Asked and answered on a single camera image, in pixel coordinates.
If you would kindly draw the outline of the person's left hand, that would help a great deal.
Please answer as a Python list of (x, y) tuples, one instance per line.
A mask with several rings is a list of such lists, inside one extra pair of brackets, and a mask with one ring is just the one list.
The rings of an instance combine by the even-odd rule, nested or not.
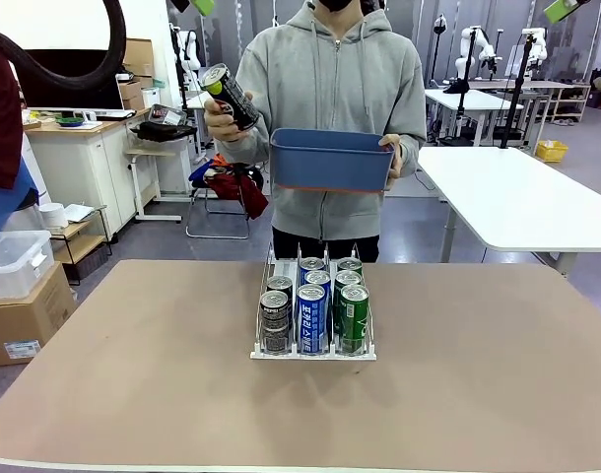
[(380, 139), (379, 145), (381, 147), (391, 147), (393, 150), (393, 157), (386, 181), (386, 187), (390, 187), (400, 177), (403, 168), (400, 136), (397, 134), (386, 134)]

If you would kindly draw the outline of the person's right hand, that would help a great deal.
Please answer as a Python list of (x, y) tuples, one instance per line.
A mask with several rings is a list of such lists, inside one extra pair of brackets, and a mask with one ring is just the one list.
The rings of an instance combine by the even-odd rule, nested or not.
[(238, 145), (252, 140), (250, 132), (241, 131), (234, 118), (223, 113), (221, 106), (214, 100), (206, 100), (204, 103), (204, 121), (209, 133), (218, 142)]

